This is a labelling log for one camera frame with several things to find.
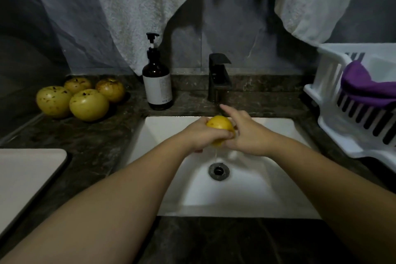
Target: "black faucet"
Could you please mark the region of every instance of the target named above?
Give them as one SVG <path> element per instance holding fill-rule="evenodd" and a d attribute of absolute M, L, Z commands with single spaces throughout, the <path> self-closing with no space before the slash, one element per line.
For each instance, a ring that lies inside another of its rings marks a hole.
<path fill-rule="evenodd" d="M 209 55 L 209 90 L 207 100 L 219 104 L 224 102 L 225 92 L 231 90 L 231 81 L 224 64 L 231 61 L 222 53 Z"/>

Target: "countertop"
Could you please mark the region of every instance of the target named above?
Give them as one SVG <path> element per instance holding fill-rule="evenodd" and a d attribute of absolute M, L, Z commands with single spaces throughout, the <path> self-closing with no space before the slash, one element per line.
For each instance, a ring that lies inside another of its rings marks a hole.
<path fill-rule="evenodd" d="M 180 87 L 188 86 L 187 82 Z M 170 109 L 153 111 L 141 87 L 132 89 L 130 98 L 100 122 L 42 117 L 2 146 L 62 148 L 68 152 L 69 160 L 3 236 L 0 258 L 63 203 L 107 177 L 144 117 L 218 114 L 218 108 L 206 100 L 207 91 L 204 90 L 175 91 L 175 103 Z M 300 88 L 288 92 L 232 91 L 227 93 L 226 103 L 244 109 L 252 117 L 292 118 L 325 156 L 384 186 L 360 161 L 343 154 L 318 126 L 315 115 L 300 96 Z M 349 263 L 356 261 L 321 220 L 158 217 L 136 262 L 334 263 L 340 259 L 347 259 Z"/>

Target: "white dish rack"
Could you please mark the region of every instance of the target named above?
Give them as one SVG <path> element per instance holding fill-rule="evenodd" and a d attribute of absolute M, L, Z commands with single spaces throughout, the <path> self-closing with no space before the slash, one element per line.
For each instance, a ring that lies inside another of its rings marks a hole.
<path fill-rule="evenodd" d="M 396 44 L 322 44 L 313 84 L 304 91 L 319 105 L 319 126 L 350 157 L 373 157 L 396 172 L 396 111 L 353 101 L 340 89 L 344 68 L 359 60 L 373 81 L 396 81 Z"/>

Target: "yellow fruit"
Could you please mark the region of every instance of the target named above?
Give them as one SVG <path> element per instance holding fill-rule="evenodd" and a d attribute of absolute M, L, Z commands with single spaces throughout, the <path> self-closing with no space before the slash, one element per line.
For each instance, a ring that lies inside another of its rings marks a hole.
<path fill-rule="evenodd" d="M 70 99 L 70 110 L 82 121 L 95 121 L 106 115 L 109 103 L 105 96 L 95 89 L 86 89 L 76 93 Z"/>
<path fill-rule="evenodd" d="M 215 116 L 209 119 L 209 121 L 206 123 L 207 126 L 213 127 L 213 128 L 219 128 L 219 129 L 226 129 L 230 132 L 233 132 L 235 134 L 234 127 L 232 126 L 231 121 L 224 116 Z M 223 142 L 224 139 L 218 139 L 213 141 L 212 145 L 213 146 L 220 146 L 221 142 Z"/>
<path fill-rule="evenodd" d="M 65 82 L 64 87 L 72 92 L 72 94 L 76 94 L 85 89 L 91 89 L 91 82 L 85 77 L 73 77 L 72 79 Z"/>
<path fill-rule="evenodd" d="M 125 96 L 124 85 L 114 78 L 102 79 L 96 84 L 95 88 L 110 102 L 120 102 Z"/>
<path fill-rule="evenodd" d="M 36 102 L 44 114 L 53 118 L 65 118 L 70 115 L 69 101 L 72 93 L 61 86 L 42 88 L 37 92 Z"/>

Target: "white label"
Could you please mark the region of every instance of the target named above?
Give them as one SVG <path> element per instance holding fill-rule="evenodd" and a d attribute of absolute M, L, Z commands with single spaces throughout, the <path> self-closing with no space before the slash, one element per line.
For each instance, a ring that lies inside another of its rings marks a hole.
<path fill-rule="evenodd" d="M 151 104 L 165 104 L 172 100 L 171 74 L 161 77 L 143 76 L 147 101 Z"/>

